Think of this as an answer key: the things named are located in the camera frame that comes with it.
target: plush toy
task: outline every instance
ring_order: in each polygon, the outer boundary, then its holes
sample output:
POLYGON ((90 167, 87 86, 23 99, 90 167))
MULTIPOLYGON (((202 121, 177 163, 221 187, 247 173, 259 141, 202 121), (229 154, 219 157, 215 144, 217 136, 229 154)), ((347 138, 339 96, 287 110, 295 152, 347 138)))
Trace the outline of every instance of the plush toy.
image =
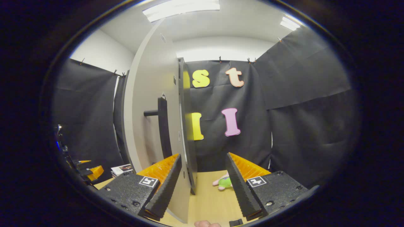
POLYGON ((227 187, 232 187, 232 183, 230 181, 229 173, 223 175, 219 180, 213 182, 213 186, 219 185, 219 190, 222 191, 227 187))

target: white wall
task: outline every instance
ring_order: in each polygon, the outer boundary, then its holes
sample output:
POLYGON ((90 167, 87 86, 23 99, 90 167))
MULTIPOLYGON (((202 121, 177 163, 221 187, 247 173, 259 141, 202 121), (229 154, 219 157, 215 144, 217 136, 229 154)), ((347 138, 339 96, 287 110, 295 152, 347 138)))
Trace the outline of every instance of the white wall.
POLYGON ((274 43, 231 36, 202 37, 174 42, 177 57, 185 61, 222 60, 254 61, 274 43))
POLYGON ((101 30, 92 33, 70 56, 71 59, 122 75, 132 65, 135 54, 101 30))

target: pink letter i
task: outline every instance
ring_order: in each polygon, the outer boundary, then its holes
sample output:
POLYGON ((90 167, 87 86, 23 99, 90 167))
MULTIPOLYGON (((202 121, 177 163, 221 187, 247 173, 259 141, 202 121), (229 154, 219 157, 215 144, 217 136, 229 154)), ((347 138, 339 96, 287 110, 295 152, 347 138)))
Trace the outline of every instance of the pink letter i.
POLYGON ((237 128, 236 113, 236 108, 222 110, 222 114, 225 116, 226 119, 227 131, 225 132, 225 135, 227 137, 235 136, 241 133, 240 129, 237 128))

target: orange textured surface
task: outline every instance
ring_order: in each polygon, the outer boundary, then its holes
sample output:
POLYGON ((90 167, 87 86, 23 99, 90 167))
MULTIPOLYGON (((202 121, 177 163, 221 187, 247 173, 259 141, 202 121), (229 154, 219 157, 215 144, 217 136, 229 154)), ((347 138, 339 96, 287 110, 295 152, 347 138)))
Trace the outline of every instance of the orange textured surface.
POLYGON ((248 161, 247 159, 244 159, 230 152, 229 154, 236 164, 238 171, 243 176, 244 181, 247 181, 247 179, 253 177, 264 176, 271 173, 270 171, 254 164, 253 162, 248 161))
POLYGON ((144 177, 157 178, 160 181, 160 185, 158 186, 158 188, 156 190, 156 192, 157 192, 160 189, 161 185, 166 180, 177 157, 178 157, 178 154, 172 155, 168 158, 165 158, 165 159, 147 167, 146 169, 138 172, 137 174, 144 176, 144 177))

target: book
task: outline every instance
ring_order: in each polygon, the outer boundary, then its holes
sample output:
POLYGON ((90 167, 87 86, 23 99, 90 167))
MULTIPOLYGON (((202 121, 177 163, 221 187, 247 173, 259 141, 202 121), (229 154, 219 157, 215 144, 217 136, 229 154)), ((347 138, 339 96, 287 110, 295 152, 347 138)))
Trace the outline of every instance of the book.
POLYGON ((111 173, 115 177, 121 175, 124 172, 133 171, 132 166, 130 164, 123 165, 123 166, 112 167, 111 169, 112 169, 111 173))

